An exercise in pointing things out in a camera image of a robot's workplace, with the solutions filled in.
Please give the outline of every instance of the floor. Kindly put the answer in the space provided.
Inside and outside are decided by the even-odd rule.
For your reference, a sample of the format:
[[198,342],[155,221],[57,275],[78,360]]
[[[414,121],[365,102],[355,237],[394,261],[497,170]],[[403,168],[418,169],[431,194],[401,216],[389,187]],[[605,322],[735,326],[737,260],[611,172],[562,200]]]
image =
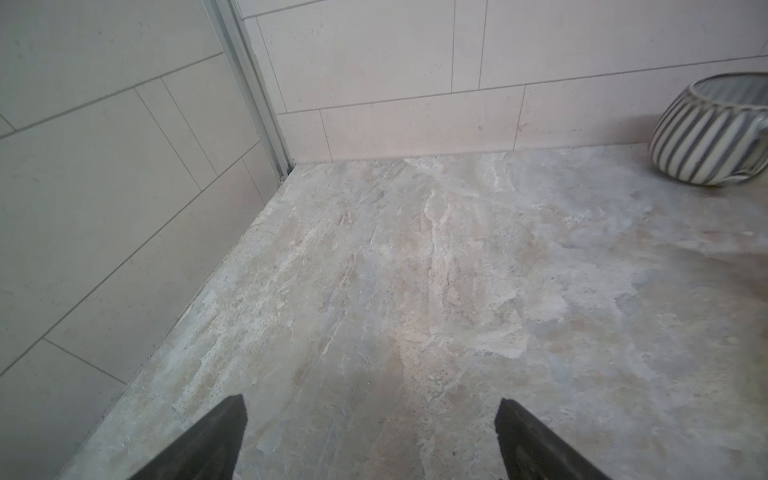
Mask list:
[[63,478],[240,392],[243,480],[506,478],[503,397],[614,479],[764,478],[767,319],[768,180],[644,145],[299,166]]

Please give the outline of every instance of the wall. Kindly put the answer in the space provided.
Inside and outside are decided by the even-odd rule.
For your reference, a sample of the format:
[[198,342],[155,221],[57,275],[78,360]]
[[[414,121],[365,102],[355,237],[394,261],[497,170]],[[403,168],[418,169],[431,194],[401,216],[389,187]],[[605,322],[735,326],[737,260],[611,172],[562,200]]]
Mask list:
[[53,478],[278,187],[199,0],[0,5],[0,472]]
[[768,69],[765,0],[237,3],[297,163],[642,142],[690,82]]

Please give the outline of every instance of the tiled wall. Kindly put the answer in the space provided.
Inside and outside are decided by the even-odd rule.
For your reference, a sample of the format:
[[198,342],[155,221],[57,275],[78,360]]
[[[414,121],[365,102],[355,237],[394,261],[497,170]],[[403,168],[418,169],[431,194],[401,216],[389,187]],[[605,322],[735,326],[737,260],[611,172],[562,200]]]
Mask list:
[[199,0],[0,5],[0,474],[53,478],[278,187]]
[[237,0],[295,162],[646,141],[765,0]]

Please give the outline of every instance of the wall tile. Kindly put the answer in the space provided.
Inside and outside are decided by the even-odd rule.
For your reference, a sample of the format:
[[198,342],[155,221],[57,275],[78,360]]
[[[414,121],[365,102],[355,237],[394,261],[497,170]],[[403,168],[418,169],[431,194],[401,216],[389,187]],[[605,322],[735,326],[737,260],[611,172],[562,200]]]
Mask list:
[[511,150],[523,87],[323,111],[333,160]]
[[516,148],[645,142],[689,83],[728,71],[766,69],[768,58],[754,58],[528,85]]
[[217,174],[259,141],[224,55],[169,74],[163,81]]
[[0,141],[0,369],[199,190],[134,90]]
[[0,135],[9,134],[12,131],[13,127],[3,118],[0,118]]
[[205,156],[200,144],[192,134],[187,121],[181,115],[176,102],[170,96],[168,89],[161,79],[136,87],[144,104],[152,113],[155,121],[160,125],[166,138],[174,147],[174,150],[195,179],[197,186],[205,188],[214,181],[216,172]]
[[489,0],[482,88],[755,55],[768,2]]
[[32,347],[0,377],[3,478],[54,478],[123,388],[48,342]]
[[280,177],[277,175],[274,163],[264,150],[263,142],[259,142],[243,155],[243,163],[253,179],[253,184],[259,191],[261,199],[264,200],[264,203],[270,201],[280,186]]
[[283,96],[280,93],[280,87],[275,78],[275,71],[272,69],[272,61],[266,52],[266,45],[261,35],[259,21],[256,18],[248,18],[244,24],[246,33],[250,38],[251,50],[256,57],[256,63],[264,79],[266,94],[272,102],[272,108],[274,108],[276,114],[284,114],[286,112],[286,105],[283,103]]
[[318,110],[277,116],[290,156],[296,164],[331,161],[323,120]]
[[201,2],[3,2],[0,114],[24,127],[220,51]]
[[237,5],[240,7],[240,13],[243,17],[250,17],[252,15],[274,12],[275,10],[280,10],[282,8],[293,7],[294,5],[302,5],[311,1],[312,0],[237,0]]
[[288,111],[451,90],[453,0],[325,0],[259,25]]
[[486,0],[456,0],[453,34],[453,91],[477,90]]
[[245,165],[237,162],[48,338],[129,381],[263,206]]

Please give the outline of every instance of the white wall tile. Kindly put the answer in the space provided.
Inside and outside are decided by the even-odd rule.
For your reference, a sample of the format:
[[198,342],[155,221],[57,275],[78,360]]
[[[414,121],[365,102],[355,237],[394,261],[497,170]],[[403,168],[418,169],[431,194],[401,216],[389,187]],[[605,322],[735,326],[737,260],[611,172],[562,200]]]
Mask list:
[[0,3],[0,114],[16,128],[221,51],[199,1]]
[[479,88],[485,5],[486,0],[456,0],[453,91]]
[[134,90],[0,141],[0,369],[198,192]]
[[243,163],[253,179],[253,184],[259,191],[261,199],[264,200],[264,203],[270,201],[270,198],[277,192],[277,188],[280,187],[280,177],[275,170],[275,164],[264,149],[263,142],[259,142],[243,155]]
[[323,120],[318,110],[277,116],[277,123],[296,164],[316,164],[331,161]]
[[124,385],[41,341],[0,377],[0,472],[47,480],[77,451]]
[[261,70],[266,94],[272,102],[272,108],[276,114],[284,114],[286,112],[286,105],[283,103],[283,96],[280,93],[280,87],[275,78],[275,71],[272,69],[272,61],[266,52],[266,45],[261,35],[259,21],[256,18],[248,18],[244,24],[246,34],[250,39],[251,50],[256,57],[258,68]]
[[490,0],[482,88],[755,55],[765,0]]
[[240,14],[243,17],[274,12],[283,8],[293,7],[312,2],[313,0],[237,0]]
[[5,119],[0,118],[0,135],[9,134],[12,131],[13,127]]
[[245,165],[235,163],[48,338],[129,381],[263,206]]
[[528,85],[516,148],[645,142],[669,103],[691,82],[728,71],[766,69],[768,58],[753,58]]
[[523,87],[323,111],[333,160],[511,150]]
[[161,79],[136,87],[166,138],[195,179],[200,188],[207,187],[216,178],[216,172],[205,156],[200,144],[181,115],[176,102],[170,96]]
[[217,174],[259,141],[224,55],[169,74],[163,81]]
[[259,25],[288,111],[451,90],[453,0],[325,0]]

